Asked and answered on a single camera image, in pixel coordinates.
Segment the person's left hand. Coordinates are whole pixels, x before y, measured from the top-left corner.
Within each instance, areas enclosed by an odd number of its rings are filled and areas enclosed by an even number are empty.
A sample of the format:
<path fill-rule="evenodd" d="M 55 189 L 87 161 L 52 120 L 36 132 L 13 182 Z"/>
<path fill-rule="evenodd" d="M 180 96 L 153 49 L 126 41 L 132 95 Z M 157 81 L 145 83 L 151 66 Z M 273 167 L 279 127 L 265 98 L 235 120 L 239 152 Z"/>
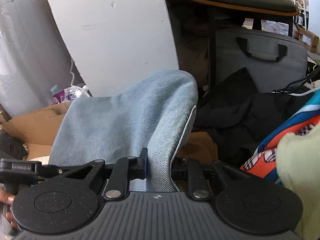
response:
<path fill-rule="evenodd" d="M 1 203 L 6 205 L 7 207 L 11 207 L 15 198 L 15 195 L 8 193 L 7 191 L 4 191 L 3 189 L 0 189 L 0 195 L 1 195 Z M 10 225 L 15 228 L 19 229 L 16 220 L 14 219 L 12 213 L 10 211 L 7 211 L 5 213 L 5 217 L 7 221 L 10 223 Z"/>

